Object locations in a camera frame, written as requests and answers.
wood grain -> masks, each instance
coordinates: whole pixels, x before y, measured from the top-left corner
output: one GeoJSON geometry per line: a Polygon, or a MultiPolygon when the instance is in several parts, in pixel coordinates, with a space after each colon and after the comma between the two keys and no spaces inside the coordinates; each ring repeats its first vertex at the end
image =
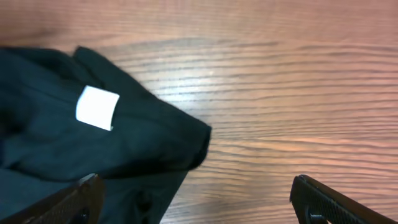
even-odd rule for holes
{"type": "Polygon", "coordinates": [[[297,223],[298,174],[398,220],[396,6],[0,0],[0,44],[92,47],[213,126],[163,223],[297,223]]]}

white label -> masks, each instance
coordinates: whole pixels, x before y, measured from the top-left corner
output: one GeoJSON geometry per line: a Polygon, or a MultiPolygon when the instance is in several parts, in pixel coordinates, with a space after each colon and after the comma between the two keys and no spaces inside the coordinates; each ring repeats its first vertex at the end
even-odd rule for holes
{"type": "Polygon", "coordinates": [[[92,86],[86,86],[76,105],[78,121],[112,130],[112,116],[119,95],[92,86]]]}

wooden table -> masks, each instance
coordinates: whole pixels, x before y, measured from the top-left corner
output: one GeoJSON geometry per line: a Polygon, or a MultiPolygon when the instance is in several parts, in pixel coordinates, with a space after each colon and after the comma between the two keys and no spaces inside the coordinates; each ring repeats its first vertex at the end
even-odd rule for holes
{"type": "Polygon", "coordinates": [[[164,223],[297,223],[298,174],[398,220],[397,7],[0,0],[0,44],[94,48],[213,126],[164,223]]]}

white tag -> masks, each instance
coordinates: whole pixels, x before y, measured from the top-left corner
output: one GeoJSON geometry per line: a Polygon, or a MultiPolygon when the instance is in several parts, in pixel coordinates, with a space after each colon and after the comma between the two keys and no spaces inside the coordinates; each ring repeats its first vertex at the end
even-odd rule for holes
{"type": "Polygon", "coordinates": [[[76,105],[78,121],[112,130],[112,116],[119,95],[92,86],[86,86],[76,105]]]}

